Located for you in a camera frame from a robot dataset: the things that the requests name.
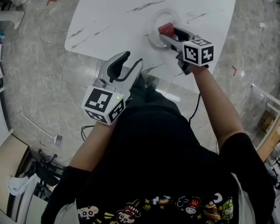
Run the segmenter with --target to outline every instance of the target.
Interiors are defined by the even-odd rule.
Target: floor
[[[5,102],[14,135],[46,154],[58,154],[57,161],[67,165],[82,144],[81,127],[93,125],[80,108],[86,87],[92,84],[104,61],[68,52],[64,49],[71,18],[79,0],[28,0],[19,9],[25,11],[17,31],[9,22],[1,23],[3,41],[2,68],[5,73]],[[237,0],[227,39],[214,71],[214,77],[241,111],[253,74],[261,61],[259,43],[263,40],[263,61],[253,83],[280,98],[280,0]],[[189,118],[197,103],[197,94],[161,81],[158,91],[173,100],[182,115]],[[264,135],[257,123],[266,106],[261,94],[251,91],[240,117],[255,146]],[[60,147],[19,113],[22,111],[51,134],[63,136]],[[192,129],[201,145],[216,150],[203,102],[192,120]]]

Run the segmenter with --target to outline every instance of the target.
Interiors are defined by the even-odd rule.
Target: black and white marker cube
[[[199,38],[182,43],[183,59],[197,66],[204,66],[214,60],[214,44]]]
[[[126,108],[124,95],[88,86],[81,108],[91,119],[111,125]]]

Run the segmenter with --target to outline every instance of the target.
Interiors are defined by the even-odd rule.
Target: cardboard box
[[[269,111],[265,111],[258,123],[258,126],[261,127],[261,129],[264,132],[268,132],[270,127],[272,126],[274,120],[275,120],[275,116],[273,114],[271,114]]]

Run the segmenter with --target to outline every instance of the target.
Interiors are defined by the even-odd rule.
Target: mop
[[[36,125],[35,123],[33,123],[33,121],[31,121],[25,114],[23,114],[21,111],[20,111],[20,114],[22,116],[24,116],[25,119],[27,119],[31,124],[33,124],[35,127],[39,128],[41,131],[43,131],[46,135],[48,135],[50,138],[52,138],[54,140],[54,144],[56,144],[56,146],[60,146],[61,144],[61,140],[62,140],[62,136],[60,135],[56,135],[56,136],[53,136],[51,134],[49,134],[48,132],[44,131],[42,128],[40,128],[38,125]]]

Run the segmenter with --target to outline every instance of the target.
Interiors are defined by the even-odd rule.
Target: red object
[[[234,66],[232,66],[232,68],[234,69],[233,76],[235,76],[235,73],[237,72],[237,68],[235,68]]]
[[[171,22],[159,27],[158,31],[159,31],[160,34],[164,34],[164,35],[169,36],[169,37],[174,36],[174,26]]]
[[[47,5],[49,5],[50,2],[57,2],[57,0],[48,0]]]

